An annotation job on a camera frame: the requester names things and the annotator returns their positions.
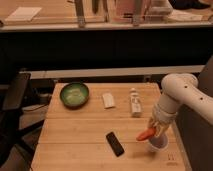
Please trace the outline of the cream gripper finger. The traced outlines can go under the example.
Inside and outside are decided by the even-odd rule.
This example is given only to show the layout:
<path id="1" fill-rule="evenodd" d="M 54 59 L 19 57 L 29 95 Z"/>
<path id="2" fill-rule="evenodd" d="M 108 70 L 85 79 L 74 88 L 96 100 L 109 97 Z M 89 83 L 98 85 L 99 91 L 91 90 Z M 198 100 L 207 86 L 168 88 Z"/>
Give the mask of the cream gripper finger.
<path id="1" fill-rule="evenodd" d="M 160 137 L 169 128 L 169 124 L 165 124 L 159 121 L 150 120 L 148 127 L 152 130 L 154 137 Z"/>

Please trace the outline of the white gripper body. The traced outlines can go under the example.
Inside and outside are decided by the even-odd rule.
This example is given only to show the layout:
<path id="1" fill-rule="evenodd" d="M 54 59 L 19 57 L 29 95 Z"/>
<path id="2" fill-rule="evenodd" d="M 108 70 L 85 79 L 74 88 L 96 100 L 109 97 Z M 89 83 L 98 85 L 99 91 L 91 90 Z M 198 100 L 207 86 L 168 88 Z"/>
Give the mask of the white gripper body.
<path id="1" fill-rule="evenodd" d="M 151 125 L 153 127 L 157 127 L 158 125 L 163 127 L 169 126 L 175 120 L 176 116 L 176 113 L 170 114 L 165 112 L 159 105 L 155 104 L 152 109 Z"/>

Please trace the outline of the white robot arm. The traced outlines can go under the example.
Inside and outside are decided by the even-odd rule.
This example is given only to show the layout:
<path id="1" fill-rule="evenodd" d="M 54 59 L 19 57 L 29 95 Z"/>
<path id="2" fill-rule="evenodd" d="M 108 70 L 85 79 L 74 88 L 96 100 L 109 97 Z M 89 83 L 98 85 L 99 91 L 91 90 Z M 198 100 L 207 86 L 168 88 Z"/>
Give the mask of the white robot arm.
<path id="1" fill-rule="evenodd" d="M 198 89 L 192 74 L 168 74 L 148 127 L 160 138 L 177 124 L 192 171 L 213 171 L 213 97 Z"/>

